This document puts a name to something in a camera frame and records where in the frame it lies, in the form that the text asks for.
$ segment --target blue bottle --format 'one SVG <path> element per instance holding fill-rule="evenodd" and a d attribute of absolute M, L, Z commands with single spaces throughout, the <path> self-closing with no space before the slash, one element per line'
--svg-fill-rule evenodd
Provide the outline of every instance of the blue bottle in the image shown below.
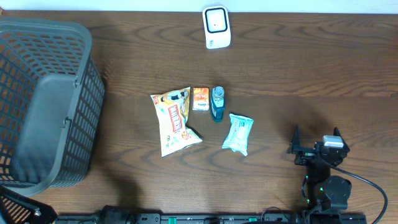
<path fill-rule="evenodd" d="M 224 88 L 218 86 L 211 91 L 211 116 L 215 122 L 223 120 L 225 109 Z"/>

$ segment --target basket bottom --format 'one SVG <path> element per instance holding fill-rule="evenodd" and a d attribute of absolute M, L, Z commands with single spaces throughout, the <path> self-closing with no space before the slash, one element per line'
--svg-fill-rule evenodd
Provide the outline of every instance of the basket bottom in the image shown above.
<path fill-rule="evenodd" d="M 39 183 L 51 171 L 74 82 L 75 76 L 60 74 L 39 80 L 11 161 L 11 175 L 19 182 Z"/>

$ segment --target green connector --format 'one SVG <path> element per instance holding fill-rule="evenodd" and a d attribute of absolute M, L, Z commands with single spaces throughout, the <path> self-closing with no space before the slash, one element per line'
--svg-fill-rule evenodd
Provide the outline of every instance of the green connector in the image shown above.
<path fill-rule="evenodd" d="M 169 218 L 169 224 L 177 224 L 177 218 Z"/>

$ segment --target wooden table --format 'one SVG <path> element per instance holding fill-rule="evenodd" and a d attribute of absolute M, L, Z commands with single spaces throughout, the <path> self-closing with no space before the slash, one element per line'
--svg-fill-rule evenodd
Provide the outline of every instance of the wooden table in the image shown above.
<path fill-rule="evenodd" d="M 312 146 L 339 127 L 351 152 L 341 168 L 389 196 L 383 223 L 398 219 L 398 16 L 230 14 L 232 43 L 207 50 L 200 13 L 6 11 L 83 24 L 106 80 L 91 170 L 75 187 L 34 198 L 58 213 L 104 205 L 170 212 L 299 210 L 305 168 L 286 155 L 294 125 Z M 187 86 L 224 86 L 222 123 L 191 111 L 203 142 L 161 158 L 149 97 Z M 229 112 L 254 119 L 247 157 L 221 149 Z M 371 223 L 382 195 L 353 178 L 350 212 Z"/>

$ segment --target food package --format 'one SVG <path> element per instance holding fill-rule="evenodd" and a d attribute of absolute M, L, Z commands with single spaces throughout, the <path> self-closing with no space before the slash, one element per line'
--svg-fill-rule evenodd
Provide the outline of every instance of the food package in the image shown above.
<path fill-rule="evenodd" d="M 151 95 L 159 119 L 162 157 L 202 140 L 185 126 L 188 120 L 190 87 Z"/>
<path fill-rule="evenodd" d="M 209 88 L 193 89 L 193 110 L 209 110 Z"/>
<path fill-rule="evenodd" d="M 254 120 L 245 116 L 229 114 L 231 118 L 231 129 L 222 146 L 223 149 L 242 152 L 248 155 L 248 139 Z"/>

